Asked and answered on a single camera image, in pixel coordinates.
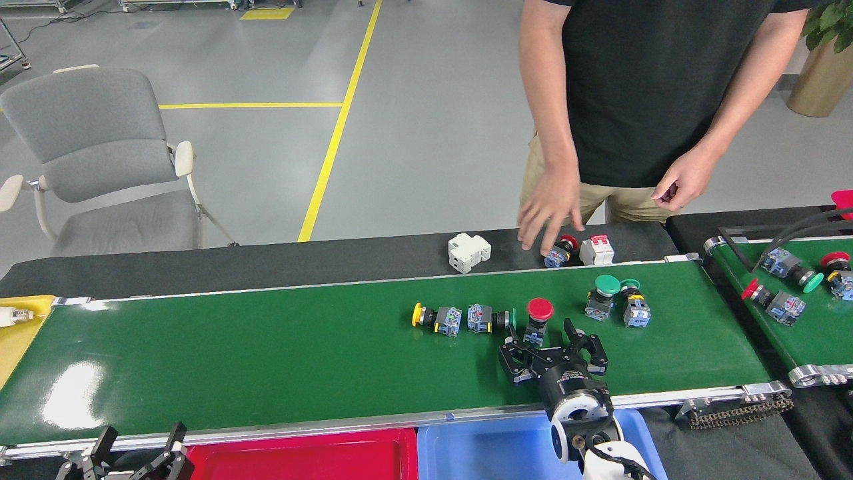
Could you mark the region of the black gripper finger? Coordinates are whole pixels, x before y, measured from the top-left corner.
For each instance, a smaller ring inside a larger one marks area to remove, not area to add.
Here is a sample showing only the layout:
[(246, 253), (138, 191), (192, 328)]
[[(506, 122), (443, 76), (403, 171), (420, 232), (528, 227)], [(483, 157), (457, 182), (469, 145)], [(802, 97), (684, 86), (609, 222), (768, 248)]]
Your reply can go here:
[(167, 439), (165, 450), (150, 463), (131, 472), (128, 479), (191, 479), (194, 465), (187, 456), (183, 440), (188, 429), (176, 422)]
[(506, 326), (509, 336), (498, 350), (500, 364), (515, 385), (530, 379), (541, 379), (554, 365), (554, 349), (536, 349), (520, 341), (512, 325)]
[(608, 357), (598, 335), (576, 330), (572, 320), (564, 319), (567, 344), (562, 347), (560, 370), (563, 373), (606, 374)]
[(109, 455), (118, 431), (105, 427), (94, 444), (79, 461), (66, 461), (56, 474), (57, 479), (106, 479), (109, 474)]

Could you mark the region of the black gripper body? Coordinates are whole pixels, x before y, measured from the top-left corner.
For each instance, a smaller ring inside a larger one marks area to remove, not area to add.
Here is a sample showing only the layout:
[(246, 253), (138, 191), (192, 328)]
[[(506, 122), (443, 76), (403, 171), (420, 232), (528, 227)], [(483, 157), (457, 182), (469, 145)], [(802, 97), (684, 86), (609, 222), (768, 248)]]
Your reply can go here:
[(609, 408), (606, 383), (593, 377), (604, 375), (606, 365), (594, 365), (591, 373), (578, 353), (528, 353), (526, 359), (545, 408)]

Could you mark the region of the person's right hand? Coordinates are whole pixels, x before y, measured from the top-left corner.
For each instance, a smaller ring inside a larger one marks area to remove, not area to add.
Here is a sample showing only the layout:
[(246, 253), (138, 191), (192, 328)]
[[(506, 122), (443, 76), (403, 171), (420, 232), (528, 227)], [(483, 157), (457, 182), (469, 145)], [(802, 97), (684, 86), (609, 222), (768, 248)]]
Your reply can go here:
[(530, 197), (522, 205), (517, 236), (521, 248), (532, 249), (536, 238), (542, 237), (541, 254), (548, 254), (566, 221), (577, 231), (585, 230), (580, 209), (578, 164), (572, 160), (546, 164)]

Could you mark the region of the person's left hand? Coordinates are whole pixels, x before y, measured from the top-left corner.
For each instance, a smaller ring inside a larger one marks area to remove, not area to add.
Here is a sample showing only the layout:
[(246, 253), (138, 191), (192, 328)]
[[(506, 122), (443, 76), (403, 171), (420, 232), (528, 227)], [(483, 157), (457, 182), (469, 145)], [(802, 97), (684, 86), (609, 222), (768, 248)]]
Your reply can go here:
[(652, 200), (667, 211), (684, 209), (706, 191), (727, 147), (701, 141), (679, 156), (653, 191)]

